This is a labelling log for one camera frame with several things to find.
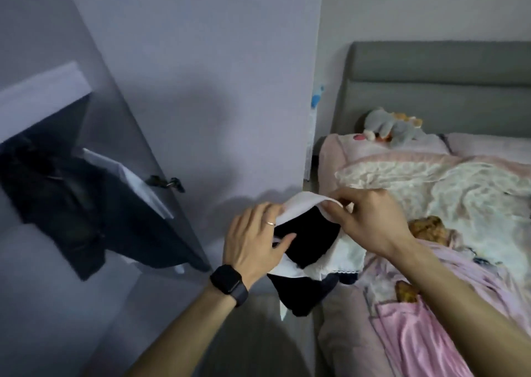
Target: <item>smartwatch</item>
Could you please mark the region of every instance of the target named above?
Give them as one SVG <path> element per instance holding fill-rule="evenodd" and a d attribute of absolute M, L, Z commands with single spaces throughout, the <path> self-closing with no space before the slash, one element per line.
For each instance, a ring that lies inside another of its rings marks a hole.
<path fill-rule="evenodd" d="M 210 275 L 212 284 L 226 295 L 236 300 L 236 307 L 240 307 L 249 296 L 247 288 L 242 282 L 242 276 L 230 265 L 222 265 Z"/>

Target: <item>bed frame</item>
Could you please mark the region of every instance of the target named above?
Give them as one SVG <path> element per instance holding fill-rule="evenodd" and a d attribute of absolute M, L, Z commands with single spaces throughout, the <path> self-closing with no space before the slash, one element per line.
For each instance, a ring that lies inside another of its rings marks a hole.
<path fill-rule="evenodd" d="M 353 43 L 332 132 L 361 132 L 377 106 L 423 119 L 427 133 L 531 138 L 531 43 Z"/>

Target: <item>person's left hand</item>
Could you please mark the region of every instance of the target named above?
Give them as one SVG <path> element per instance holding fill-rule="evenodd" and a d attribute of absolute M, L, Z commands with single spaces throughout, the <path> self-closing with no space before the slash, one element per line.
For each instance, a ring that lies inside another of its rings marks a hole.
<path fill-rule="evenodd" d="M 264 202 L 254 208 L 247 208 L 236 216 L 225 236 L 223 264 L 231 265 L 242 275 L 242 281 L 249 290 L 251 286 L 271 271 L 280 262 L 282 255 L 297 236 L 290 233 L 273 248 L 273 231 L 277 216 L 284 208 L 279 204 Z"/>

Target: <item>gray headboard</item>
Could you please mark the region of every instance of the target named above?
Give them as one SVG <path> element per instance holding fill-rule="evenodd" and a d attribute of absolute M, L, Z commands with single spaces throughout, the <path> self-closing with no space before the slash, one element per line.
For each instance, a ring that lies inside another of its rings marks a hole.
<path fill-rule="evenodd" d="M 354 43 L 332 132 L 359 130 L 376 106 L 423 119 L 428 133 L 529 138 L 531 43 Z"/>

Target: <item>pink clothing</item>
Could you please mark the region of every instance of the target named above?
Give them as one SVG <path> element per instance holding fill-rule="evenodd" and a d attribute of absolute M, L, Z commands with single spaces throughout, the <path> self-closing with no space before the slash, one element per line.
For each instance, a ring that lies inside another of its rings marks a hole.
<path fill-rule="evenodd" d="M 428 307 L 418 303 L 378 306 L 373 326 L 388 355 L 408 377 L 474 377 Z"/>
<path fill-rule="evenodd" d="M 493 273 L 450 248 L 426 242 L 439 260 L 467 282 L 483 300 L 531 335 L 531 311 L 518 285 L 503 268 Z M 411 377 L 472 376 L 454 343 L 419 296 L 418 303 L 397 303 L 394 286 L 407 280 L 383 258 L 368 262 L 358 283 L 365 286 L 373 326 L 389 357 Z"/>

